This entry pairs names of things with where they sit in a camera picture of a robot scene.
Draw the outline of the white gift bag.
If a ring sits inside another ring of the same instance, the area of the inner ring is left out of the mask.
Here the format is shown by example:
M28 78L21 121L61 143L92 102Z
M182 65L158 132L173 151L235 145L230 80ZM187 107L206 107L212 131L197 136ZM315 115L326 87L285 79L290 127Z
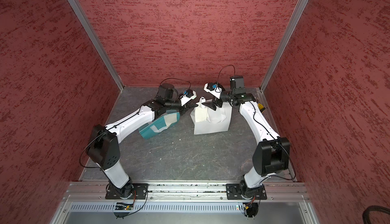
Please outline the white gift bag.
M226 132L229 130L232 117L232 107L229 103L223 102L223 106L217 108L216 111L207 107L207 120L203 122L195 122L194 110L191 112L191 119L194 123L194 135Z

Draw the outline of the teal gift bag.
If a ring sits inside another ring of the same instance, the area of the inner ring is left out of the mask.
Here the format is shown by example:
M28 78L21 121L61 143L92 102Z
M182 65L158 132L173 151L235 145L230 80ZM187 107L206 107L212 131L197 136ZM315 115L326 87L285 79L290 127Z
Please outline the teal gift bag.
M149 139L160 134L170 126L175 125L179 120L180 113L174 110L170 110L168 113L164 113L153 122L148 122L147 124L143 125L139 129L139 133L144 139Z

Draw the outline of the white receipt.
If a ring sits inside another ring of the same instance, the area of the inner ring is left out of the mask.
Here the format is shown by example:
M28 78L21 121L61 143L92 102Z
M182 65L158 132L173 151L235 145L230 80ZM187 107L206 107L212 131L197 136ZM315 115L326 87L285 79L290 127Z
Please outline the white receipt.
M198 106L194 110L195 122L203 122L207 120L207 107L203 105L203 102L200 101Z

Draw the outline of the small white stapler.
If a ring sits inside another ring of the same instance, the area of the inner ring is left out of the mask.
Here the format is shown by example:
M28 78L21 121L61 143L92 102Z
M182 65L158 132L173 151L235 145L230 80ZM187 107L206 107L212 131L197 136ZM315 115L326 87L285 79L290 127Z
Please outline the small white stapler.
M204 97L201 97L200 100L199 100L199 103L202 104L202 103L205 103L206 102L206 99Z

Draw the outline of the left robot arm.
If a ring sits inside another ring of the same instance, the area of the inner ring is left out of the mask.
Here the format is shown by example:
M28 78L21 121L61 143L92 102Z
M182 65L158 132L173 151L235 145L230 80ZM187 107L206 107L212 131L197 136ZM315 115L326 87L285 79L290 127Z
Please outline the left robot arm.
M192 89L178 93L174 85L163 83L155 98L135 112L106 126L94 126L84 152L108 178L109 192L125 200L136 197L132 180L120 163L120 143L134 131L148 139L175 125L181 115L197 107L196 97Z

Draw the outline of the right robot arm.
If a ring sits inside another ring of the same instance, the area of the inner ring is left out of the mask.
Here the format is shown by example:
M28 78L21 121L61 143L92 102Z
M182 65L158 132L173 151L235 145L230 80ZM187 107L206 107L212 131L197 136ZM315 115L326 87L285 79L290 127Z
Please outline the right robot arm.
M212 94L212 110L222 107L224 102L236 107L253 132L257 147L252 156L253 167L240 181L238 193L245 199L254 199L270 177L286 180L279 174L289 167L290 142L272 129L258 106L253 94L246 91L243 76L230 77L230 91L219 82L207 83L204 91Z

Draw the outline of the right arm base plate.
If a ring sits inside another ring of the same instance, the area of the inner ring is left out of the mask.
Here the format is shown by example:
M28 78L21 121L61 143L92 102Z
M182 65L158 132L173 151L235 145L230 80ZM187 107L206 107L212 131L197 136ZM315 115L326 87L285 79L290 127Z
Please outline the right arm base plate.
M226 184L226 196L228 200L267 200L267 193L264 185L256 188L248 188L242 184Z

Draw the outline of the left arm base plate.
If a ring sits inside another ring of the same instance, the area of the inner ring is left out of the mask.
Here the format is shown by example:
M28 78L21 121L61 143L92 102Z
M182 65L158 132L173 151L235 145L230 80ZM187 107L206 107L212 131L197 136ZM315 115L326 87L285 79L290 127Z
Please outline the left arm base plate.
M112 183L106 186L107 200L145 200L149 185L147 183L128 183L123 188L117 188Z

